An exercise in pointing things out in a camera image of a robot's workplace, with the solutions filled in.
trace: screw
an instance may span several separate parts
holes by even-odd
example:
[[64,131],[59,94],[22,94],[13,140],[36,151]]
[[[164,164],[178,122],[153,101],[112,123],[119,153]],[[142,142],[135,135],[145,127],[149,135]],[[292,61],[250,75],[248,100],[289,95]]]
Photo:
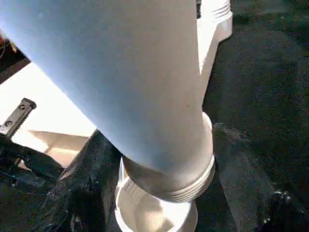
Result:
[[20,109],[20,110],[24,110],[25,108],[26,108],[25,105],[20,105],[20,106],[19,106],[19,109]]
[[13,124],[12,121],[7,121],[4,125],[5,125],[6,127],[10,127],[12,124]]

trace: white plastic base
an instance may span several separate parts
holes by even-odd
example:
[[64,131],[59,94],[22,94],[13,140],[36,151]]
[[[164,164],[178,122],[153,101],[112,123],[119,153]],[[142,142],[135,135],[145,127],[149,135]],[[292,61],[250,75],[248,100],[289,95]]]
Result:
[[205,95],[219,43],[232,35],[233,14],[229,0],[204,0],[197,20],[201,95]]
[[115,217],[123,232],[193,232],[197,207],[195,202],[159,200],[127,177],[116,195]]

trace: metal bracket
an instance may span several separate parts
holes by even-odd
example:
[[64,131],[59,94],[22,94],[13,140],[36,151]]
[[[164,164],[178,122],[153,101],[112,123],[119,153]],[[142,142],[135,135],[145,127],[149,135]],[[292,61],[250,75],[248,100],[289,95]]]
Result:
[[[8,139],[11,139],[26,118],[29,116],[31,111],[37,107],[36,103],[24,98],[13,113],[6,119],[4,124],[0,126],[0,133],[4,134]],[[4,147],[0,147],[0,157],[3,153]],[[14,164],[18,164],[20,159],[13,161]]]

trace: pvc pipe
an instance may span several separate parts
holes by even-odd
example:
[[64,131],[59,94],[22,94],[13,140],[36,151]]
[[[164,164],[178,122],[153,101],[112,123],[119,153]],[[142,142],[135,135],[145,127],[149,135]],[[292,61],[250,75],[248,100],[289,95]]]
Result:
[[0,28],[124,154],[136,184],[179,202],[205,190],[214,167],[195,1],[0,4]]

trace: white plastic part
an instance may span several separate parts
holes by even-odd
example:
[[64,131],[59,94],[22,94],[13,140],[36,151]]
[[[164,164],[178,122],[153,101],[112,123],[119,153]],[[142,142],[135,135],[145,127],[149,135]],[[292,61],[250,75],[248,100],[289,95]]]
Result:
[[197,224],[194,202],[159,200],[129,177],[121,183],[116,195],[115,216],[123,232],[193,232]]
[[187,0],[2,0],[0,28],[125,155],[141,188],[190,201],[212,177],[201,104],[231,16],[226,0],[203,1],[198,21]]
[[201,15],[197,20],[197,38],[199,70],[202,77],[200,91],[203,100],[219,42],[232,35],[233,14],[230,0],[203,0]]

